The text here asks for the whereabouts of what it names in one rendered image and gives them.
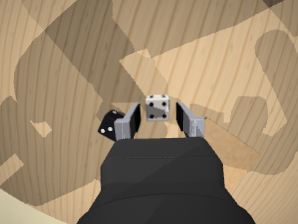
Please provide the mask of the tan square mat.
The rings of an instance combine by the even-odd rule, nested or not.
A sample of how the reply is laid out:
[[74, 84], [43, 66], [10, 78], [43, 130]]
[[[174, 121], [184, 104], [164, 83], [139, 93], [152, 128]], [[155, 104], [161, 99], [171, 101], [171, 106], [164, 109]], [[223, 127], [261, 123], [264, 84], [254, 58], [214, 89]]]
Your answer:
[[228, 192], [262, 156], [207, 117], [204, 139], [208, 141], [223, 163], [225, 188]]

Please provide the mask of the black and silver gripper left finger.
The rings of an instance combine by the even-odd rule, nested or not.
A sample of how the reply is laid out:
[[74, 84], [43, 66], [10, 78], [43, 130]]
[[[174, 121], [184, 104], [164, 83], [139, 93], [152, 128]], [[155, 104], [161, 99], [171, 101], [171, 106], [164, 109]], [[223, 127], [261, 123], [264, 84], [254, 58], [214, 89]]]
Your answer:
[[116, 140], [134, 139], [141, 123], [140, 103], [133, 104], [123, 119], [114, 122]]

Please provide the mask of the white die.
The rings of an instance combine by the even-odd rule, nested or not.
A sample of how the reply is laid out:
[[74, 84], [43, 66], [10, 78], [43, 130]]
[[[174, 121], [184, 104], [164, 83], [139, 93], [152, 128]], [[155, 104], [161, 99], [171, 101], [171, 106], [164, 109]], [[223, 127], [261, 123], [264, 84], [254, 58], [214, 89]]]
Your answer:
[[148, 122], [170, 120], [170, 99], [167, 95], [148, 95], [145, 101]]

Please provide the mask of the black die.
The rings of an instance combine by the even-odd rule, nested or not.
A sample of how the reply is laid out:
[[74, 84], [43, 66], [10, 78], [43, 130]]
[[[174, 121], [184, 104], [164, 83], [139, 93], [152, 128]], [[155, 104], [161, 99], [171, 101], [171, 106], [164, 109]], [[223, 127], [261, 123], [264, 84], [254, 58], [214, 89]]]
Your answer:
[[114, 122], [117, 118], [123, 118], [124, 116], [119, 114], [114, 110], [110, 110], [107, 114], [105, 114], [99, 128], [98, 133], [102, 134], [103, 136], [116, 141], [115, 135], [115, 126]]

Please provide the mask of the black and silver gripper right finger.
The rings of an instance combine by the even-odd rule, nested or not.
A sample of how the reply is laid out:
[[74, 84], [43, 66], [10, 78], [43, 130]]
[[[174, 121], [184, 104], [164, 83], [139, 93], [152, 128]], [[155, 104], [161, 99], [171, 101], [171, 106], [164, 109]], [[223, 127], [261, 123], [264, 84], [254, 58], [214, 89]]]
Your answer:
[[196, 117], [183, 102], [176, 102], [176, 121], [186, 137], [204, 138], [205, 119]]

